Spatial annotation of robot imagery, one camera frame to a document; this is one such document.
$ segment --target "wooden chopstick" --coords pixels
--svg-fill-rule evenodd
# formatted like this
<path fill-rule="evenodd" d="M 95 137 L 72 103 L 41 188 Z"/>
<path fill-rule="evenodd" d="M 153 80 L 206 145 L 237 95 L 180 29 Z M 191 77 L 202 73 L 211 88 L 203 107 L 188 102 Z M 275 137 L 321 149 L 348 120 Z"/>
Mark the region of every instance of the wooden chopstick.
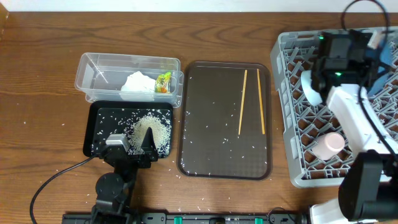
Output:
<path fill-rule="evenodd" d="M 264 113 L 262 111 L 262 97 L 261 97 L 261 84 L 260 84 L 260 71 L 257 68 L 257 82 L 259 84 L 259 99 L 260 99 L 260 112 L 261 112 L 261 128 L 262 134 L 266 134 L 266 129 L 264 127 Z"/>
<path fill-rule="evenodd" d="M 239 118 L 239 133 L 238 135 L 241 134 L 241 126 L 242 126 L 242 115 L 243 115 L 243 104 L 244 104 L 244 93 L 246 91 L 246 79 L 248 77 L 248 71 L 244 71 L 244 80 L 243 80 L 243 91 L 242 91 L 242 103 L 241 103 L 241 116 Z"/>

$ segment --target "gray plastic crate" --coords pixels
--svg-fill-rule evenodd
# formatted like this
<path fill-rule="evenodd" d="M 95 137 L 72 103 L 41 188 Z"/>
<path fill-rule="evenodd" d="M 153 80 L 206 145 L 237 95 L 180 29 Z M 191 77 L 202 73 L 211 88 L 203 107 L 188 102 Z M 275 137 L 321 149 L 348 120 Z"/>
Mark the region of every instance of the gray plastic crate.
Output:
<path fill-rule="evenodd" d="M 361 29 L 363 32 L 382 27 Z M 389 35 L 393 52 L 393 67 L 398 65 L 398 27 Z M 341 30 L 324 30 L 339 33 Z M 279 92 L 284 120 L 284 143 L 289 165 L 290 181 L 296 187 L 340 185 L 354 161 L 348 142 L 333 113 L 325 106 L 312 106 L 303 94 L 300 76 L 310 70 L 317 57 L 321 31 L 282 33 L 271 52 L 275 88 Z M 392 137 L 398 141 L 398 70 L 388 80 L 386 88 L 371 98 L 376 114 Z M 318 136 L 337 132 L 346 140 L 345 148 L 328 161 L 312 153 Z"/>

